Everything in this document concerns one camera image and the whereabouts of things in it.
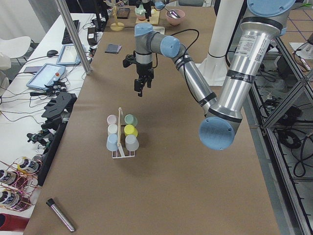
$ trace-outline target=bottle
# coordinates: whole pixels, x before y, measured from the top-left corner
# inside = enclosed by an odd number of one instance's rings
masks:
[[[17,189],[23,188],[26,185],[27,179],[19,176],[17,172],[14,171],[7,171],[7,170],[0,170],[0,182],[13,186]]]
[[[28,198],[20,196],[17,193],[3,190],[0,192],[0,205],[22,212],[30,207],[30,201]]]
[[[19,158],[16,163],[18,164],[18,170],[24,174],[35,174],[40,170],[41,167],[37,161],[26,157]]]

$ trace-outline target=black cap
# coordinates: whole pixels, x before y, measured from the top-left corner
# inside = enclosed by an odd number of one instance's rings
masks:
[[[53,204],[55,204],[55,202],[52,198],[50,198],[48,201],[46,201],[46,204],[51,207]]]

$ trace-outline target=white desk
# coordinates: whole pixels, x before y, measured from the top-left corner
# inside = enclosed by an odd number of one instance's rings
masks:
[[[79,37],[81,39],[81,42],[85,47],[89,48],[88,42],[87,42],[87,27],[91,25],[86,25],[86,29],[83,29],[83,26],[86,23],[89,23],[91,19],[95,18],[94,14],[71,14],[73,20],[79,20]],[[40,42],[36,50],[33,52],[29,60],[41,56],[46,56],[47,51],[49,50],[57,50],[61,51],[62,48],[62,38],[63,33],[65,29],[65,24],[63,22],[63,19],[61,16],[56,20],[56,22],[53,24],[49,32],[45,35],[43,40]],[[55,64],[57,61],[57,57],[53,58],[42,58],[30,61],[29,63],[26,63],[21,69],[21,72],[24,71],[25,67],[27,66],[42,66],[45,63],[52,63]],[[70,72],[73,69],[73,67],[67,67],[66,73]],[[10,111],[10,112],[27,112],[33,114],[11,114],[11,113],[4,113],[9,119],[11,120],[17,120],[24,116],[30,116],[33,117],[25,117],[15,122],[8,121],[2,114],[0,114],[0,149],[1,149],[1,155],[0,160],[11,164],[15,159],[19,157],[28,157],[33,158],[37,154],[37,147],[38,143],[32,144],[28,143],[27,140],[27,133],[37,133],[39,130],[41,130],[40,124],[36,123],[44,122],[45,118],[42,118],[41,115],[44,112],[44,106],[46,103],[54,96],[47,97],[47,96],[41,96],[40,100],[38,97],[33,97],[31,101],[31,107],[29,107],[29,92],[32,90],[27,90],[26,83],[29,81],[30,78],[32,78],[33,75],[28,74],[20,74],[18,75],[12,82],[12,84],[9,86],[8,90],[4,93],[2,96],[3,104],[0,105],[0,110],[2,111]],[[80,87],[82,87],[85,79],[85,71],[81,65],[77,66],[68,76],[68,82],[67,84],[67,91],[71,93],[75,93],[76,96],[78,96]],[[6,169],[6,166],[0,163],[0,169]],[[36,196],[32,197],[34,201],[32,203],[35,203],[37,200]],[[33,207],[27,209],[24,212],[14,212],[9,211],[6,209],[0,208],[1,213],[8,213],[8,214],[15,214],[19,216],[24,217],[30,217],[33,211]],[[2,235],[18,235],[21,233],[13,233],[13,232],[1,232]]]

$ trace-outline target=plastic cup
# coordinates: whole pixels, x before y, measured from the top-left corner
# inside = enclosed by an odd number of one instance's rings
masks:
[[[0,213],[0,231],[24,232],[29,218]]]
[[[107,139],[107,149],[109,151],[116,151],[118,150],[118,147],[117,147],[117,134],[111,134],[108,136],[108,139]]]
[[[118,131],[118,127],[116,124],[111,124],[110,126],[108,126],[108,136],[111,134],[117,134]]]
[[[125,136],[128,136],[128,135],[134,135],[136,137],[138,136],[137,129],[133,125],[130,125],[130,124],[125,126],[124,133],[125,133]]]
[[[134,135],[128,135],[125,138],[125,145],[128,151],[136,151],[139,148],[139,142]]]
[[[111,124],[116,124],[117,123],[117,116],[114,115],[114,114],[111,114],[107,117],[107,122],[108,122],[108,125],[111,125]]]
[[[134,115],[132,115],[132,114],[127,114],[124,117],[124,121],[125,121],[126,124],[133,125],[134,127],[136,127],[138,125],[137,118]]]

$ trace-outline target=black robot gripper on desk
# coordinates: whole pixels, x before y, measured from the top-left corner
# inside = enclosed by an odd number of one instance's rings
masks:
[[[57,130],[59,124],[63,122],[61,114],[66,110],[71,112],[77,97],[75,94],[60,92],[56,98],[52,98],[44,107],[45,112],[41,115],[47,120],[41,127],[43,129]]]
[[[134,90],[138,92],[139,97],[142,97],[142,90],[144,86],[147,83],[147,87],[151,88],[151,82],[154,78],[152,62],[148,64],[140,64],[136,61],[135,53],[133,55],[126,55],[123,60],[123,67],[127,68],[132,64],[136,64],[137,74],[139,75],[139,78],[134,81]]]

